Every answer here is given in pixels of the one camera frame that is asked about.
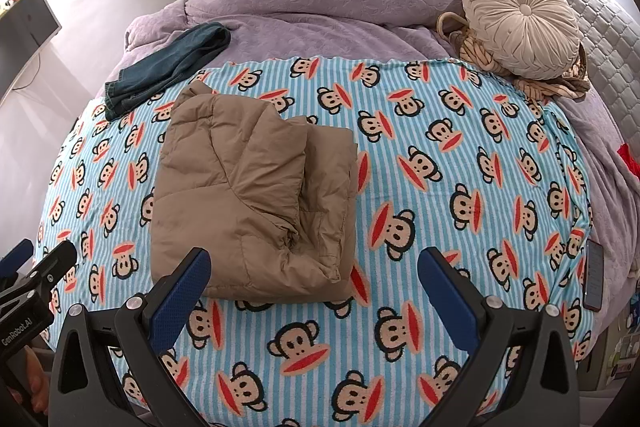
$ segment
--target power cord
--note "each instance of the power cord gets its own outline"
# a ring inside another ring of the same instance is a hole
[[[31,79],[31,82],[29,82],[29,84],[27,84],[26,86],[22,86],[22,87],[14,87],[14,89],[12,89],[12,91],[20,91],[21,89],[25,89],[26,87],[31,86],[31,84],[33,84],[33,81],[36,79],[36,76],[38,76],[38,73],[40,72],[40,54],[38,53],[38,69],[36,70],[36,73],[33,75],[33,78]]]

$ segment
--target monkey print blanket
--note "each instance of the monkey print blanket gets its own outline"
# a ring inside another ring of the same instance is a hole
[[[589,187],[554,102],[527,100],[454,59],[227,63],[191,82],[269,100],[283,118],[348,127],[359,149],[353,296],[304,305],[203,298],[162,355],[209,422],[418,425],[466,360],[417,278],[430,246],[484,295],[531,310],[555,303],[575,360],[585,355]],[[151,288],[154,178],[185,85],[111,123],[93,100],[66,138],[37,235],[38,258],[63,239],[79,252],[54,290],[56,320],[44,332],[53,347],[71,304],[119,307]],[[113,356],[126,392],[143,402],[126,360]],[[517,356],[505,354],[482,410],[500,399]]]

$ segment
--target silver screw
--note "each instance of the silver screw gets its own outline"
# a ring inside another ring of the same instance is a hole
[[[137,310],[140,306],[142,306],[142,298],[137,295],[127,299],[127,308],[130,310]]]
[[[555,306],[553,304],[547,304],[545,306],[545,312],[551,315],[552,317],[558,317],[558,315],[560,314],[560,310],[558,309],[558,306]]]
[[[500,299],[497,295],[489,295],[486,298],[486,303],[489,308],[493,308],[494,310],[499,310],[502,308],[502,299]]]
[[[75,317],[76,315],[79,315],[81,311],[82,304],[74,304],[73,306],[71,306],[71,308],[69,308],[69,315]]]

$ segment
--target smartphone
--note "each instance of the smartphone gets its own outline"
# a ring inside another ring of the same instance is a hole
[[[582,306],[588,310],[599,312],[602,309],[602,290],[604,286],[604,248],[602,245],[587,239],[586,269]]]

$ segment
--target human hand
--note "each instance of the human hand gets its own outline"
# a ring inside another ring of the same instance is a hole
[[[27,363],[27,379],[31,389],[31,408],[33,412],[49,414],[49,378],[45,375],[38,357],[31,347],[24,348]],[[9,389],[17,403],[22,403],[22,395]]]

